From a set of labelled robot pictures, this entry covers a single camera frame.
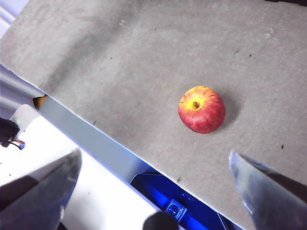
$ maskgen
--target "white table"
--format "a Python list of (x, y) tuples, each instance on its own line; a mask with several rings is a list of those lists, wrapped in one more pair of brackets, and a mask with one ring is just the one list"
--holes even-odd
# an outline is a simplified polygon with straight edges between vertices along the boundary
[[(23, 150), (0, 147), (0, 186), (20, 178), (70, 153), (79, 146), (28, 105), (12, 117), (20, 128)], [(80, 175), (64, 212), (69, 230), (142, 229), (145, 219), (157, 211), (150, 201), (118, 179), (81, 149)]]

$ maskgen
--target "apple stem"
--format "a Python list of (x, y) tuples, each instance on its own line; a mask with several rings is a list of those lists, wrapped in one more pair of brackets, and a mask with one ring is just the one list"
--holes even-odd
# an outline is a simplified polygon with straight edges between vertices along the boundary
[(197, 102), (193, 102), (193, 106), (194, 106), (195, 108), (198, 108), (198, 107), (199, 107), (199, 105), (198, 105)]

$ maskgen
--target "cardboard surface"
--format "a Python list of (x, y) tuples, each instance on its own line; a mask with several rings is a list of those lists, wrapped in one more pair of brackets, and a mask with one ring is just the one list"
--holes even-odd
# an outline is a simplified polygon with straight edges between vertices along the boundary
[[(228, 154), (307, 184), (306, 26), (306, 7), (263, 0), (30, 0), (1, 41), (1, 62), (254, 229)], [(196, 85), (225, 103), (210, 134), (177, 113)]]

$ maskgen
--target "apple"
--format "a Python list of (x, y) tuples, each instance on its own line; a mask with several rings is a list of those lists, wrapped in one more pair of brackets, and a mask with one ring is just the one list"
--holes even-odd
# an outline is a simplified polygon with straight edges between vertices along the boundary
[(222, 98), (207, 86), (188, 90), (178, 104), (182, 122), (197, 133), (210, 133), (224, 121), (225, 106)]

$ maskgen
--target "orange object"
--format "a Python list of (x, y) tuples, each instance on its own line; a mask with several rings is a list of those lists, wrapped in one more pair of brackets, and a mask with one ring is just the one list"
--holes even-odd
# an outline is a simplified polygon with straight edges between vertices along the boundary
[(224, 121), (225, 106), (222, 98), (207, 86), (188, 90), (178, 104), (182, 122), (197, 133), (210, 133)]

